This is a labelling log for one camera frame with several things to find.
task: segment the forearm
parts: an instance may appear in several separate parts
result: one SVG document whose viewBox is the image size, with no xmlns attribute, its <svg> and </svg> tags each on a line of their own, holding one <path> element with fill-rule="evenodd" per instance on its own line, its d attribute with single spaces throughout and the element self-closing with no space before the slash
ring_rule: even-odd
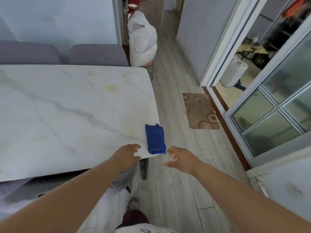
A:
<svg viewBox="0 0 311 233">
<path fill-rule="evenodd" d="M 62 184 L 0 223 L 0 232 L 76 232 L 120 173 L 107 160 Z"/>
<path fill-rule="evenodd" d="M 216 168 L 193 172 L 240 232 L 311 232 L 311 224 Z"/>
</svg>

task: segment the chair backrest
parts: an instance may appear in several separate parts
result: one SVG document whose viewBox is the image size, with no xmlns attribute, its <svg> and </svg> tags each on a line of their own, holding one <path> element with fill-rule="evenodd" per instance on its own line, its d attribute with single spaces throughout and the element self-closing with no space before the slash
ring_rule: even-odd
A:
<svg viewBox="0 0 311 233">
<path fill-rule="evenodd" d="M 45 43 L 0 41 L 0 65 L 60 65 L 55 46 Z"/>
<path fill-rule="evenodd" d="M 70 49 L 72 65 L 129 66 L 123 48 L 117 44 L 79 44 Z"/>
</svg>

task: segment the person's left hand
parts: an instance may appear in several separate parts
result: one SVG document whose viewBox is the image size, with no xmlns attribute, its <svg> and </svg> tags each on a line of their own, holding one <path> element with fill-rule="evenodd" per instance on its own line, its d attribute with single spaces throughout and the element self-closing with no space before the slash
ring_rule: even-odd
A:
<svg viewBox="0 0 311 233">
<path fill-rule="evenodd" d="M 137 153 L 140 147 L 141 146 L 138 144 L 122 146 L 111 156 L 110 160 L 120 167 L 121 172 L 124 172 L 131 167 L 134 167 L 138 161 L 142 159 L 139 156 L 134 157 L 134 153 Z"/>
</svg>

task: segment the blue cloth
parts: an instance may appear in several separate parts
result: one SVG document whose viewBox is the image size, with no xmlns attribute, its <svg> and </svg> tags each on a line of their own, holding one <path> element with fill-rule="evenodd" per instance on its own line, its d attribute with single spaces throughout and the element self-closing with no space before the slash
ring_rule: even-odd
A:
<svg viewBox="0 0 311 233">
<path fill-rule="evenodd" d="M 148 152 L 150 154 L 166 154 L 163 127 L 161 127 L 159 124 L 154 126 L 146 124 L 145 128 Z"/>
</svg>

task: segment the doormat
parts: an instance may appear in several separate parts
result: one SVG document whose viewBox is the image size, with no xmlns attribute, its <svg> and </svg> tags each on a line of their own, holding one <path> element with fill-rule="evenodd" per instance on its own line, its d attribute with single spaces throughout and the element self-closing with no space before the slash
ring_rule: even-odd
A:
<svg viewBox="0 0 311 233">
<path fill-rule="evenodd" d="M 183 98 L 190 128 L 220 129 L 208 95 L 183 93 Z"/>
</svg>

